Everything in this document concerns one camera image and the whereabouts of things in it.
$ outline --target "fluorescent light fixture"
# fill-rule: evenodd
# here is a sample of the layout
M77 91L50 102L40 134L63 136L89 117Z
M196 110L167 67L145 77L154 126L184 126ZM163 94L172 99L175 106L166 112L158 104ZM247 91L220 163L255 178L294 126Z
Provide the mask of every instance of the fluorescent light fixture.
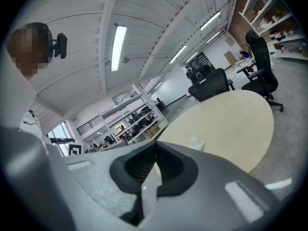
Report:
M159 82L158 85L157 85L154 89L156 89L157 87L159 87L159 85L160 85L161 83L163 83L163 82L162 82L162 81Z
M215 37L218 35L218 33L216 33L213 37L211 37L206 43L208 43L208 42L211 41L213 38L215 38Z
M127 27L117 26L115 31L114 47L112 49L111 71L119 68L120 55Z
M182 47L182 49L180 49L180 51L178 52L178 54L175 55L175 57L172 58L172 60L170 61L170 63L173 63L173 61L181 54L181 52L186 48L186 45L184 45Z
M218 11L211 19L209 19L208 22L206 22L206 23L200 28L200 30L202 31L206 26L208 26L212 21L214 21L215 18L216 18L217 16L219 16L219 15L220 15L220 11Z
M188 63L197 53L198 53L198 52L196 52L194 55L192 55L192 56L190 57L190 59L188 59L188 60L186 61L186 63Z

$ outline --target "round wooden table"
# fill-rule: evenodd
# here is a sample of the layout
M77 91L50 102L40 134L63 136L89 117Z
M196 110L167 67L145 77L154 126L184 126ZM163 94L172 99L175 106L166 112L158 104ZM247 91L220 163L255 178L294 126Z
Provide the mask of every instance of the round wooden table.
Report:
M202 151L250 172L267 151L274 130L272 110L259 94L233 90L193 106L174 120L159 141L189 147L196 137Z

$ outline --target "chair seat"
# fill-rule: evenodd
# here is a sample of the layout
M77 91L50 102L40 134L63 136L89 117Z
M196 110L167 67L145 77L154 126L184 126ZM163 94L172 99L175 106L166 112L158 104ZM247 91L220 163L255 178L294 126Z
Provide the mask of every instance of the chair seat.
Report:
M269 90L270 93L272 93L277 89L276 85L271 85L268 83L265 83L265 85L267 86L267 89ZM260 94L263 97L266 96L266 92L263 89L261 81L259 79L254 79L253 81L250 81L249 83L247 83L242 87L242 90L250 90Z

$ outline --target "crumpled tissue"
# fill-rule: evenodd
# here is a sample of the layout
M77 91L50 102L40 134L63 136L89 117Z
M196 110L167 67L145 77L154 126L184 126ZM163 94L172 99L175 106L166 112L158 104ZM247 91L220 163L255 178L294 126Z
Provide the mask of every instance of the crumpled tissue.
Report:
M200 151L202 150L204 145L205 145L204 141L199 141L196 137L193 137L190 140L189 148Z

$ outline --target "black office chair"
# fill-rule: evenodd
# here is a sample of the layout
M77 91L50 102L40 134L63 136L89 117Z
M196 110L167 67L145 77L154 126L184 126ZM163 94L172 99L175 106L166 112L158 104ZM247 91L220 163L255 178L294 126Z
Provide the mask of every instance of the black office chair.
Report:
M250 30L246 34L246 42L250 45L250 48L255 56L258 71L249 75L247 72L247 68L249 66L243 67L237 71L237 73L243 71L250 80L249 83L242 87L242 90L250 90L260 94L265 97L269 105L279 106L280 111L283 112L282 103L269 101L269 99L274 99L271 93L277 89L278 80L271 70L270 53L266 41L262 37L259 37L253 30Z
M206 79L188 88L188 92L200 102L226 91L230 91L230 88L222 68L215 69Z
M212 73L215 70L215 68L210 67L209 65L203 65L198 68L196 68L191 76L190 80L192 81L192 84L195 84L197 82L200 82L207 78L207 76ZM228 85L231 87L232 90L235 90L233 86L233 81L228 79Z

